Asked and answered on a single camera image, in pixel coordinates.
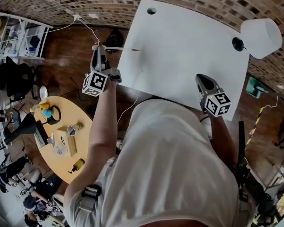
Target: yellow bottle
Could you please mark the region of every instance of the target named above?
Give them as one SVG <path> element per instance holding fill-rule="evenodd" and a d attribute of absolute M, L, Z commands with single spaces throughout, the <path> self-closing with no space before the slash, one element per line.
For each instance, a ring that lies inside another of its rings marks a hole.
<path fill-rule="evenodd" d="M 81 167 L 83 167 L 84 164 L 85 164 L 85 161 L 80 158 L 80 159 L 72 166 L 71 172 L 68 171 L 68 173 L 72 174 L 72 173 L 75 172 L 75 171 L 79 171 L 79 169 L 80 169 Z"/>
<path fill-rule="evenodd" d="M 41 110 L 44 109 L 49 109 L 50 108 L 50 104 L 49 103 L 42 103 L 42 104 L 36 104 L 34 105 L 32 108 L 29 109 L 29 111 L 32 113 L 36 113 L 36 112 L 40 112 Z"/>

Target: white t-shirt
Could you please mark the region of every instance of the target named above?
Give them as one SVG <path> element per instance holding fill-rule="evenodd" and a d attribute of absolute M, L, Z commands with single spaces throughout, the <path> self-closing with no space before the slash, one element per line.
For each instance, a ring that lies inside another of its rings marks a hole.
<path fill-rule="evenodd" d="M 139 227 L 172 219 L 232 226 L 236 179 L 191 111 L 160 99 L 143 102 L 123 145 L 96 181 L 102 194 L 93 210 L 79 209 L 81 192 L 72 198 L 65 211 L 71 227 Z"/>

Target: black bag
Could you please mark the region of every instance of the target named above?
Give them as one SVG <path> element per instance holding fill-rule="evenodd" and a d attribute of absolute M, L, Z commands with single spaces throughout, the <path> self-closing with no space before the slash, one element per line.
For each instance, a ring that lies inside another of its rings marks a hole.
<path fill-rule="evenodd" d="M 110 33 L 109 37 L 103 43 L 103 45 L 107 47 L 122 47 L 123 42 L 124 40 L 122 34 L 118 29 L 114 28 L 113 31 Z M 106 50 L 106 51 L 109 54 L 112 54 L 117 52 L 118 50 Z"/>

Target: white table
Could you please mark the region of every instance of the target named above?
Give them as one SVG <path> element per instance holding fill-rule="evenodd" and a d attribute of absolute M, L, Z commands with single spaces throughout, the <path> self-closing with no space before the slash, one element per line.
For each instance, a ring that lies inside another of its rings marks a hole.
<path fill-rule="evenodd" d="M 148 14 L 149 8 L 156 13 Z M 142 0 L 119 62 L 122 84 L 196 109 L 200 95 L 197 73 L 217 81 L 232 102 L 224 116 L 232 120 L 241 95 L 249 53 L 236 51 L 240 33 L 197 12 L 175 5 Z"/>

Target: white wall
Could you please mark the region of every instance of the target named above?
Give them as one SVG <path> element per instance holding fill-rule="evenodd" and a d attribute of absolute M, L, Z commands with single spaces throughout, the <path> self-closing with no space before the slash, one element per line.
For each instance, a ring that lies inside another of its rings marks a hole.
<path fill-rule="evenodd" d="M 4 152 L 0 151 L 0 164 L 4 160 Z M 24 219 L 23 215 L 23 203 L 17 199 L 15 194 L 16 188 L 7 186 L 8 193 L 2 193 L 0 190 L 0 212 L 10 223 L 11 226 L 15 226 L 21 219 Z"/>

